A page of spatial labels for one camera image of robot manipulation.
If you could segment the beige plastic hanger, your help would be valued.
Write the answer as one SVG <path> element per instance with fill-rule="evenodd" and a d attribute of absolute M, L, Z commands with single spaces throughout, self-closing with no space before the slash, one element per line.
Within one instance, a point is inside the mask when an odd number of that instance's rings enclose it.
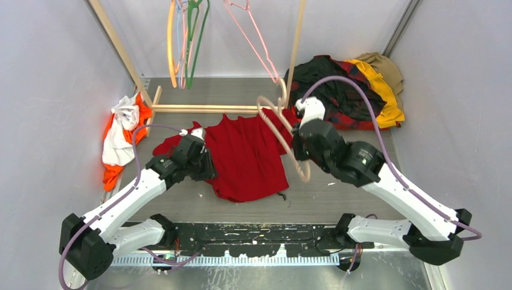
<path fill-rule="evenodd" d="M 287 156 L 291 159 L 293 165 L 295 166 L 295 170 L 300 178 L 300 180 L 304 183 L 310 181 L 311 178 L 311 168 L 310 163 L 308 161 L 298 161 L 293 152 L 291 146 L 288 144 L 285 136 L 292 137 L 292 126 L 287 118 L 283 114 L 283 109 L 287 105 L 288 96 L 287 96 L 287 88 L 282 77 L 277 78 L 277 84 L 281 89 L 281 96 L 278 97 L 277 104 L 273 104 L 268 98 L 263 95 L 257 97 L 257 111 L 260 118 L 267 124 L 268 128 L 275 135 L 277 140 L 282 145 L 285 150 Z M 280 130 L 274 125 L 274 123 L 270 120 L 270 118 L 263 111 L 263 105 L 269 105 L 269 110 L 274 113 L 274 116 L 281 122 L 284 128 L 287 130 L 285 134 L 282 134 Z"/>

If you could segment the red skirt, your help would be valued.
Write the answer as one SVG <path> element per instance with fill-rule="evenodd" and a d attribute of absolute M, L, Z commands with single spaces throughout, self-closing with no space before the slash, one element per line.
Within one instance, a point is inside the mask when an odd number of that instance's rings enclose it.
<path fill-rule="evenodd" d="M 289 188 L 284 147 L 260 115 L 230 119 L 205 129 L 217 177 L 208 180 L 218 198 L 249 202 Z"/>

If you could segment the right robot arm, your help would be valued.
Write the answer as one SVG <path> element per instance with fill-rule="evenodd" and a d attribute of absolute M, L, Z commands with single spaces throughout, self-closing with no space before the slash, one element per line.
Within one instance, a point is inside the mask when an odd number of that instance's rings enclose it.
<path fill-rule="evenodd" d="M 472 214 L 454 210 L 429 198 L 411 184 L 383 152 L 365 141 L 346 142 L 332 124 L 312 120 L 292 128 L 296 159 L 313 161 L 335 179 L 379 197 L 404 216 L 385 220 L 344 213 L 334 229 L 342 248 L 377 242 L 407 249 L 431 265 L 443 265 L 460 256 L 464 241 L 459 233 Z"/>

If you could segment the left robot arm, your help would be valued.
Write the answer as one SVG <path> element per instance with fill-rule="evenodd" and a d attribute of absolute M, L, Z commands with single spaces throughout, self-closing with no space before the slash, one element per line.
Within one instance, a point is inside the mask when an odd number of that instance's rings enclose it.
<path fill-rule="evenodd" d="M 142 223 L 124 224 L 144 205 L 190 177 L 216 177 L 202 128 L 183 132 L 171 153 L 154 156 L 137 177 L 113 198 L 83 216 L 72 213 L 62 222 L 59 253 L 86 280 L 99 278 L 113 260 L 135 250 L 157 245 L 167 250 L 176 244 L 178 230 L 162 214 Z"/>

